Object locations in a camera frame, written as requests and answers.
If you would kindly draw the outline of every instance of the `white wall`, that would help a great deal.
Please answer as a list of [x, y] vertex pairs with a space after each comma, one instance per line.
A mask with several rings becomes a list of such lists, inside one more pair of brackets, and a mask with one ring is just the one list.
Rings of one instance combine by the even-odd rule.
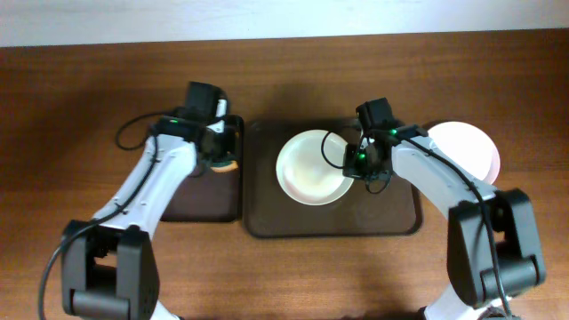
[[0, 0], [0, 46], [569, 27], [569, 0]]

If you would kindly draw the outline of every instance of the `robotic arm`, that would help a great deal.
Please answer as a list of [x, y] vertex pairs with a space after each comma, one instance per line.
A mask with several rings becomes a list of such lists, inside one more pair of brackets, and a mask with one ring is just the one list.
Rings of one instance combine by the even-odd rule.
[[[191, 83], [186, 107], [162, 116], [153, 126], [142, 158], [115, 196], [92, 221], [68, 224], [63, 244], [68, 243], [61, 246], [66, 313], [92, 319], [180, 319], [157, 300], [160, 282], [150, 241], [187, 176], [205, 162], [224, 165], [237, 159], [243, 120], [228, 116], [228, 107], [221, 89]], [[386, 180], [394, 172], [417, 187], [449, 221], [451, 284], [439, 300], [421, 310], [422, 319], [476, 320], [503, 301], [501, 287], [513, 297], [545, 280], [533, 210], [524, 193], [500, 192], [464, 172], [421, 128], [402, 126], [385, 99], [366, 102], [357, 115], [362, 138], [369, 138], [369, 143], [346, 146], [344, 175], [371, 181]], [[481, 202], [492, 228], [506, 234], [495, 252], [484, 230]], [[95, 259], [109, 253], [116, 255], [115, 268]]]

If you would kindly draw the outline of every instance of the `wooden tabletop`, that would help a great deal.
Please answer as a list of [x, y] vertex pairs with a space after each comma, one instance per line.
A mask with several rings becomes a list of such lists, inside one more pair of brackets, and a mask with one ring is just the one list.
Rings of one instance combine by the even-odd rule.
[[[501, 154], [495, 184], [533, 201], [548, 271], [512, 308], [569, 319], [568, 30], [0, 49], [1, 319], [36, 318], [62, 229], [90, 219], [137, 162], [140, 151], [115, 148], [116, 128], [179, 106], [191, 80], [225, 89], [247, 121], [353, 116], [385, 96], [409, 124], [483, 129]], [[267, 241], [239, 222], [164, 223], [153, 242], [160, 300], [201, 319], [416, 310], [448, 283], [445, 220], [421, 201], [424, 224], [409, 237]], [[46, 308], [69, 318], [59, 263]]]

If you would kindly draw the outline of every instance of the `black tray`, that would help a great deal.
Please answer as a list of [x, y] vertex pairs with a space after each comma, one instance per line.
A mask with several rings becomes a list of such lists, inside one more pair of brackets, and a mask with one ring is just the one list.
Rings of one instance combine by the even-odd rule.
[[306, 130], [323, 129], [357, 143], [359, 132], [342, 129], [353, 121], [260, 120], [246, 127], [243, 220], [253, 236], [405, 236], [420, 228], [418, 191], [397, 176], [379, 195], [367, 193], [365, 184], [356, 180], [346, 195], [319, 206], [300, 204], [280, 188], [276, 158], [290, 138]]

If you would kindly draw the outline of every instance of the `white plate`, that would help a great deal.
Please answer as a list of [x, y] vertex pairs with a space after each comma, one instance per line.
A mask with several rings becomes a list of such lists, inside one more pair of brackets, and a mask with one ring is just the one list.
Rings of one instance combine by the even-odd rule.
[[500, 154], [482, 130], [472, 124], [446, 122], [429, 129], [429, 136], [456, 164], [487, 183], [494, 183], [500, 172]]
[[[322, 205], [337, 200], [354, 182], [322, 158], [320, 146], [324, 130], [299, 133], [288, 140], [276, 160], [276, 179], [283, 191], [301, 204]], [[325, 143], [325, 154], [333, 164], [342, 165], [348, 143], [332, 133]]]

